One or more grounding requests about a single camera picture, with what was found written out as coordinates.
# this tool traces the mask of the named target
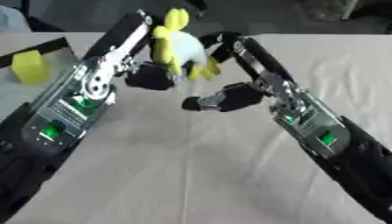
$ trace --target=black forearm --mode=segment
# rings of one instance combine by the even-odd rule
[[[392,154],[366,131],[345,117],[351,143],[337,157],[308,155],[359,204],[378,219],[392,223]]]
[[[6,222],[51,178],[79,142],[56,155],[44,155],[21,134],[30,117],[25,103],[0,124],[0,223]]]

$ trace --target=yellow plush toy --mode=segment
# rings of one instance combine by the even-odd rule
[[[153,60],[166,65],[176,75],[181,75],[181,67],[192,61],[188,79],[194,81],[204,75],[207,80],[211,80],[221,71],[215,59],[207,55],[199,40],[181,31],[188,23],[189,14],[186,10],[172,9],[167,13],[164,26],[158,26],[153,31],[153,36],[157,39]]]

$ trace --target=white table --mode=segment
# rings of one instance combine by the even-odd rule
[[[0,35],[0,53],[61,35]],[[79,55],[101,36],[65,35]],[[256,38],[302,86],[392,147],[392,38]],[[229,61],[216,81],[185,82],[167,92],[119,81],[117,104],[10,223],[379,223],[273,123],[266,102],[226,114],[180,108],[188,95],[246,79]],[[33,98],[19,88],[8,95],[0,90],[0,110],[12,99]]]

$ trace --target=yellow sponge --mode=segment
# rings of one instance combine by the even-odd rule
[[[39,51],[14,54],[12,71],[25,85],[34,85],[49,80],[49,73]]]

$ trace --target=green light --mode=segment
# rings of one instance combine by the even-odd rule
[[[330,146],[333,142],[336,141],[336,136],[334,136],[333,133],[327,131],[322,136],[319,136],[318,140],[320,140],[324,145]]]
[[[292,124],[292,123],[294,123],[295,121],[296,121],[296,119],[294,119],[294,118],[286,117],[286,122],[287,122],[288,124]]]
[[[64,128],[62,126],[63,125],[61,123],[51,122],[46,125],[39,134],[51,141],[54,141],[54,139],[59,137],[64,131]]]

